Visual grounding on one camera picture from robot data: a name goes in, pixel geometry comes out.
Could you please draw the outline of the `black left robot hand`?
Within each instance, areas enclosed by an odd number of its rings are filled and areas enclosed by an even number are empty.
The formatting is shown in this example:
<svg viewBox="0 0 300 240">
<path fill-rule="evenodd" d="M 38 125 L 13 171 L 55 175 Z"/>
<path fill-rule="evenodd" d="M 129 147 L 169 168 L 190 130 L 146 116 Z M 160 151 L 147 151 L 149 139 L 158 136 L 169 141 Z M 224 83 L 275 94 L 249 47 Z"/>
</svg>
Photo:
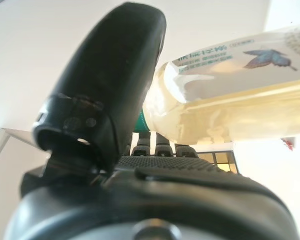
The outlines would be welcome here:
<svg viewBox="0 0 300 240">
<path fill-rule="evenodd" d="M 166 18 L 123 3 L 87 35 L 34 123 L 51 155 L 23 175 L 6 240 L 297 240 L 273 192 L 194 152 L 127 156 Z"/>
</svg>

